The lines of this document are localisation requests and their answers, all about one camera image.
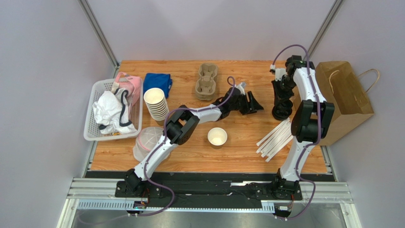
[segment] blue cloth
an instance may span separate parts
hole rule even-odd
[[[154,74],[147,73],[144,80],[144,94],[148,89],[160,88],[164,92],[164,96],[169,98],[169,91],[172,88],[173,80],[170,74]]]

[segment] stack of paper cups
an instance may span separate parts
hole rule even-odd
[[[169,114],[169,107],[167,106],[163,90],[159,88],[149,89],[144,94],[144,101],[152,118],[160,126],[163,126],[164,119]]]

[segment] gray floor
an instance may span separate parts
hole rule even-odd
[[[301,204],[294,204],[293,214],[300,212]],[[102,222],[125,215],[118,210],[78,210],[73,222],[74,228],[345,228],[339,204],[312,204],[301,217],[280,221],[272,214],[262,213],[214,213],[214,212],[163,212],[158,215],[135,218],[124,217],[97,226],[86,225],[84,222]]]

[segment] white cloth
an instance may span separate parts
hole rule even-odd
[[[94,119],[97,124],[101,124],[102,134],[136,132],[134,125],[129,121],[128,103],[125,98],[127,94],[128,91],[124,88],[119,89],[116,94],[104,91],[98,101],[93,103]]]

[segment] pink bag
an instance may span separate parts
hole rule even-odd
[[[125,76],[127,81],[120,81],[121,76]],[[128,102],[129,117],[131,117],[132,106],[136,104],[141,95],[142,79],[137,76],[131,76],[125,72],[119,72],[114,81],[111,92],[115,93],[117,89],[124,88],[128,90],[126,100]]]

